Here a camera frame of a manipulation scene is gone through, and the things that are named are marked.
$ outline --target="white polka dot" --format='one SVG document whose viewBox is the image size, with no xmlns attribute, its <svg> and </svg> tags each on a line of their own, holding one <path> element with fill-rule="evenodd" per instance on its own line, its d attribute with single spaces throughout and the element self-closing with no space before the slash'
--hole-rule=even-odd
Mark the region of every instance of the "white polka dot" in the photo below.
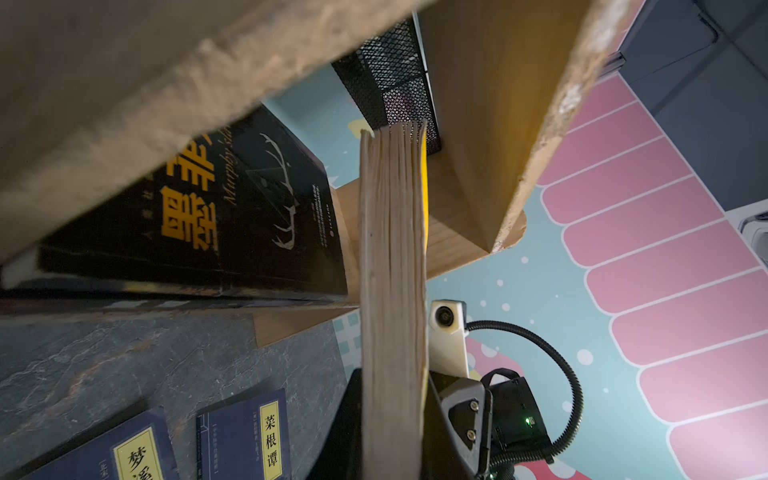
<svg viewBox="0 0 768 480">
<path fill-rule="evenodd" d="M 560 460 L 555 459 L 552 465 L 547 465 L 554 476 L 558 478 L 570 478 L 576 475 L 576 468 L 569 467 Z"/>
<path fill-rule="evenodd" d="M 528 467 L 515 465 L 515 478 L 517 480 L 536 480 L 536 475 Z"/>
<path fill-rule="evenodd" d="M 493 350 L 491 347 L 485 346 L 482 343 L 480 344 L 480 351 L 487 357 L 494 357 L 498 353 L 496 350 Z"/>
<path fill-rule="evenodd" d="M 576 353 L 576 358 L 581 365 L 592 365 L 594 357 L 589 350 L 581 349 Z"/>
</svg>

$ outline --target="black mesh basket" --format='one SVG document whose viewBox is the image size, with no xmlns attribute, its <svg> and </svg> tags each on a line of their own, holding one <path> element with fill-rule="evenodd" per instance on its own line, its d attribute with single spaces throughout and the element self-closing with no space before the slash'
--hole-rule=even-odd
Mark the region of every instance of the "black mesh basket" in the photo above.
<svg viewBox="0 0 768 480">
<path fill-rule="evenodd" d="M 412 18 L 369 39 L 332 65 L 371 128 L 427 119 L 427 155 L 440 151 L 435 110 Z"/>
</svg>

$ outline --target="marble surface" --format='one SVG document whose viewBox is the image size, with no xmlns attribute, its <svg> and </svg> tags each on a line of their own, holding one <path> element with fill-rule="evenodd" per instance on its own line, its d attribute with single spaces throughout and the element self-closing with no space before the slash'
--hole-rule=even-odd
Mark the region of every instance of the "marble surface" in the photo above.
<svg viewBox="0 0 768 480">
<path fill-rule="evenodd" d="M 181 479 L 193 480 L 197 412 L 278 388 L 301 479 L 346 388 L 331 323 L 263 349 L 248 315 L 2 326 L 0 478 L 163 406 Z"/>
</svg>

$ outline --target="wooden board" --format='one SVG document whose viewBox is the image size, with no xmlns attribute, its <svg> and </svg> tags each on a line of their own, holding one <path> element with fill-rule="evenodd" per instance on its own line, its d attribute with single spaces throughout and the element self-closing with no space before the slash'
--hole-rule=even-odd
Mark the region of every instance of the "wooden board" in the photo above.
<svg viewBox="0 0 768 480">
<path fill-rule="evenodd" d="M 419 13 L 440 136 L 499 251 L 586 98 L 629 0 L 441 0 Z"/>
<path fill-rule="evenodd" d="M 473 213 L 453 173 L 449 159 L 443 153 L 432 155 L 427 159 L 429 178 L 429 238 L 427 241 L 427 278 L 432 279 L 472 263 L 489 255 L 472 240 L 477 241 L 480 235 Z M 359 179 L 335 190 L 333 207 L 339 232 L 347 232 L 347 240 L 342 237 L 342 248 L 349 245 L 349 250 L 343 250 L 345 268 L 357 271 L 347 265 L 347 259 L 355 258 L 359 252 Z M 525 234 L 527 219 L 525 212 L 518 215 L 515 224 L 507 236 L 503 248 L 518 244 Z M 347 303 L 334 308 L 312 309 L 277 309 L 265 308 L 253 313 L 253 328 L 259 347 L 279 342 L 288 336 L 295 335 L 311 326 L 318 325 L 341 315 L 356 310 L 359 297 L 359 284 L 355 284 L 354 275 L 347 270 L 347 286 L 350 299 Z"/>
<path fill-rule="evenodd" d="M 6 2 L 0 262 L 423 3 Z"/>
<path fill-rule="evenodd" d="M 362 477 L 416 480 L 429 374 L 422 159 L 426 125 L 360 141 Z"/>
<path fill-rule="evenodd" d="M 488 256 L 482 248 L 482 233 L 456 177 L 447 153 L 427 158 L 429 180 L 429 238 L 427 278 L 435 278 Z M 341 214 L 349 232 L 349 244 L 359 251 L 359 179 L 336 190 Z M 525 234 L 525 214 L 518 215 L 503 247 L 516 245 Z"/>
</svg>

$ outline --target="cartoon wall mural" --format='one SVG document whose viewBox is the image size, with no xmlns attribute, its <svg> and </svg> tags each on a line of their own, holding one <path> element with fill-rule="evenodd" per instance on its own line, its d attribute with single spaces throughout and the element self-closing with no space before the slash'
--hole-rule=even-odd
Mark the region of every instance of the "cartoon wall mural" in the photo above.
<svg viewBox="0 0 768 480">
<path fill-rule="evenodd" d="M 333 92 L 313 95 L 349 110 L 341 83 L 316 75 Z M 269 104 L 278 116 L 305 118 L 296 98 L 280 102 Z M 352 113 L 336 120 L 349 141 L 362 117 Z M 329 128 L 328 118 L 281 120 L 300 124 L 307 145 Z M 323 151 L 351 148 L 328 142 Z M 329 175 L 356 177 L 356 153 L 318 156 Z M 519 467 L 518 480 L 768 478 L 768 271 L 620 75 L 595 87 L 525 213 L 519 245 L 428 285 L 432 299 L 464 300 L 473 319 L 533 330 L 581 380 L 574 444 L 554 465 Z M 333 322 L 348 374 L 360 322 Z M 467 348 L 475 378 L 499 366 L 525 375 L 560 435 L 571 392 L 546 354 L 496 331 L 473 332 Z"/>
</svg>

